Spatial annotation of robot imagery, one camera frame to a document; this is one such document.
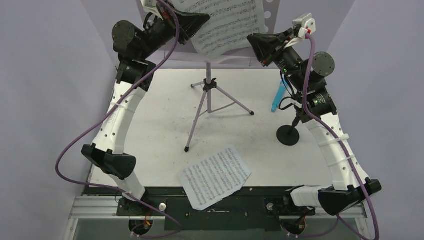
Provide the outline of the sheet music page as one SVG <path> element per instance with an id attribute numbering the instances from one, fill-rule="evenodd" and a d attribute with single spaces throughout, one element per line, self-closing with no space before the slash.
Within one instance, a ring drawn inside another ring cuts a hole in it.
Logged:
<path id="1" fill-rule="evenodd" d="M 210 16 L 191 39 L 196 52 L 209 58 L 246 48 L 248 35 L 266 32 L 262 0 L 173 0 L 172 3 L 179 11 Z"/>
<path id="2" fill-rule="evenodd" d="M 178 179 L 196 211 L 203 211 L 241 190 L 252 172 L 233 145 L 185 166 Z"/>

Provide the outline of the lilac perforated music stand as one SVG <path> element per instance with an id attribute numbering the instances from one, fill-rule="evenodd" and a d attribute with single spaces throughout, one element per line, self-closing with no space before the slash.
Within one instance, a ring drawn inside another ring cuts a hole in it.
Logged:
<path id="1" fill-rule="evenodd" d="M 265 33 L 269 33 L 271 30 L 273 30 L 273 27 L 266 23 L 267 19 L 274 19 L 274 14 L 276 11 L 271 10 L 270 7 L 264 8 L 264 17 L 265 17 Z M 250 66 L 255 55 L 253 53 L 253 50 L 251 49 L 250 45 L 248 47 L 230 50 L 218 57 L 210 58 L 205 55 L 197 53 L 195 50 L 192 42 L 192 38 L 189 41 L 184 41 L 183 43 L 180 43 L 178 46 L 176 46 L 175 50 L 173 51 L 173 54 L 170 57 L 170 60 L 172 61 L 182 61 L 182 62 L 202 62 L 206 64 L 206 78 L 202 80 L 201 82 L 194 83 L 191 85 L 192 88 L 196 86 L 204 86 L 206 89 L 203 90 L 203 94 L 200 100 L 200 104 L 196 113 L 196 116 L 193 121 L 193 125 L 189 134 L 189 138 L 187 140 L 187 144 L 185 146 L 185 152 L 188 152 L 190 149 L 190 144 L 196 129 L 197 122 L 205 113 L 212 114 L 214 113 L 214 110 L 212 109 L 212 90 L 216 89 L 223 95 L 225 95 L 227 98 L 229 98 L 232 102 L 232 105 L 238 105 L 245 111 L 247 111 L 248 114 L 253 116 L 255 113 L 247 108 L 245 105 L 243 105 L 240 101 L 236 100 L 234 97 L 232 97 L 230 94 L 228 94 L 226 91 L 224 91 L 219 86 L 216 86 L 215 79 L 212 78 L 212 64 L 221 64 L 221 65 L 246 65 Z"/>

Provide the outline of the black microphone desk stand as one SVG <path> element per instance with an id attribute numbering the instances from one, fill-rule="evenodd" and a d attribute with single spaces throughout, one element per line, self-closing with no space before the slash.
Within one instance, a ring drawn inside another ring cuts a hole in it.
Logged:
<path id="1" fill-rule="evenodd" d="M 285 146 L 294 146 L 300 140 L 299 131 L 296 129 L 300 123 L 300 117 L 296 116 L 291 125 L 283 125 L 276 132 L 277 140 Z"/>

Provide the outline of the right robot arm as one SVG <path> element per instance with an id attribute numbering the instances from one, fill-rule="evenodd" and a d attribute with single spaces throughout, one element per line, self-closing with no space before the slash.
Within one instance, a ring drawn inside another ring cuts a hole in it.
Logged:
<path id="1" fill-rule="evenodd" d="M 299 123 L 305 125 L 323 155 L 332 184 L 295 187 L 283 199 L 282 207 L 290 215 L 302 207 L 318 207 L 335 216 L 381 191 L 382 186 L 379 180 L 369 177 L 353 154 L 327 91 L 326 77 L 335 70 L 333 57 L 314 51 L 308 59 L 302 59 L 289 46 L 294 36 L 290 28 L 278 34 L 253 33 L 247 40 L 261 65 L 275 64 L 289 87 L 296 90 L 291 98 L 296 117 L 291 125 L 277 130 L 278 140 L 286 146 L 295 145 L 300 138 L 296 127 Z"/>

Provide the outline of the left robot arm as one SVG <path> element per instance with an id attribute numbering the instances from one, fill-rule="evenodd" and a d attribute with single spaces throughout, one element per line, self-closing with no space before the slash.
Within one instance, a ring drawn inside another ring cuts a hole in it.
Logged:
<path id="1" fill-rule="evenodd" d="M 179 11 L 173 5 L 166 8 L 163 3 L 151 8 L 148 16 L 154 19 L 146 22 L 144 29 L 127 20 L 114 25 L 112 48 L 118 54 L 119 65 L 110 106 L 98 134 L 81 150 L 123 190 L 122 195 L 130 201 L 129 208 L 139 216 L 149 210 L 149 201 L 143 198 L 146 189 L 134 172 L 136 157 L 124 150 L 134 114 L 158 67 L 147 59 L 173 39 L 185 45 L 211 18 L 207 13 Z"/>

